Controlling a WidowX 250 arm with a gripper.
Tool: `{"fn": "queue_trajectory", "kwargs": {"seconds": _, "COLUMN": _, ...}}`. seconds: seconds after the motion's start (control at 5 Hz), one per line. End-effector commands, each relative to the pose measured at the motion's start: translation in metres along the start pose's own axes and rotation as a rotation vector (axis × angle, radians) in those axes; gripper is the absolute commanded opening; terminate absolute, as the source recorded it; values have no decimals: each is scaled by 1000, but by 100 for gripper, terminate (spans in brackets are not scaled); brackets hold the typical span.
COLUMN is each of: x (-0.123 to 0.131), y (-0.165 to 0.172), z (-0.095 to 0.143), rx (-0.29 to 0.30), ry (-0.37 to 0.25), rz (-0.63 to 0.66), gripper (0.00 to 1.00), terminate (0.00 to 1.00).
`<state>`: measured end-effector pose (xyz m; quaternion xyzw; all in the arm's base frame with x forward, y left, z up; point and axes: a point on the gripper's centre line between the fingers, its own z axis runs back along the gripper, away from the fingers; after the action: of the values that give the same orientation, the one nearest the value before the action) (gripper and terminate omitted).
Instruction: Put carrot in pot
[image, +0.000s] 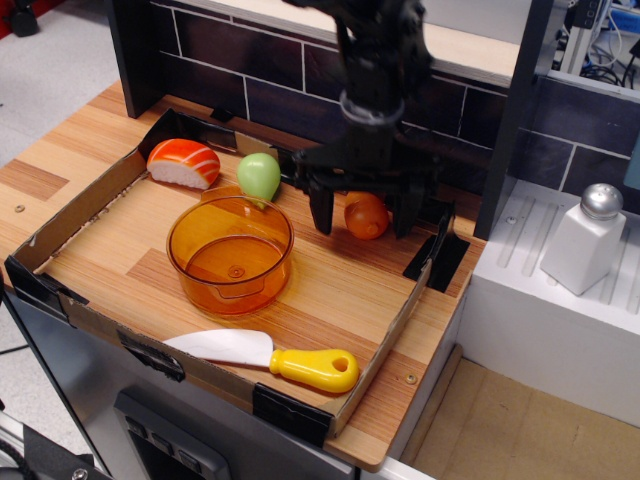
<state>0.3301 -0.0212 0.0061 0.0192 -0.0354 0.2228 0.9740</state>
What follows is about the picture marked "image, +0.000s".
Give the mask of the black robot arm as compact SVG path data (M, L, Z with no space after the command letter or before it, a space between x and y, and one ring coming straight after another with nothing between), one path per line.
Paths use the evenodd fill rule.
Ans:
M298 1L333 18L346 80L344 133L293 156L294 184L309 198L315 227L330 234L334 195L364 191L389 198L393 229L406 236L437 185L440 160L401 131L405 100L429 79L433 58L419 1Z

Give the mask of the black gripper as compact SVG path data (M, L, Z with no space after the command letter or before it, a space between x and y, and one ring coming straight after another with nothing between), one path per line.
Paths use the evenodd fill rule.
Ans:
M395 125L350 125L336 140L295 152L293 168L293 184L308 192L322 234L332 232L333 191L371 191L393 194L393 229L401 239L411 232L427 193L437 188L442 164Z

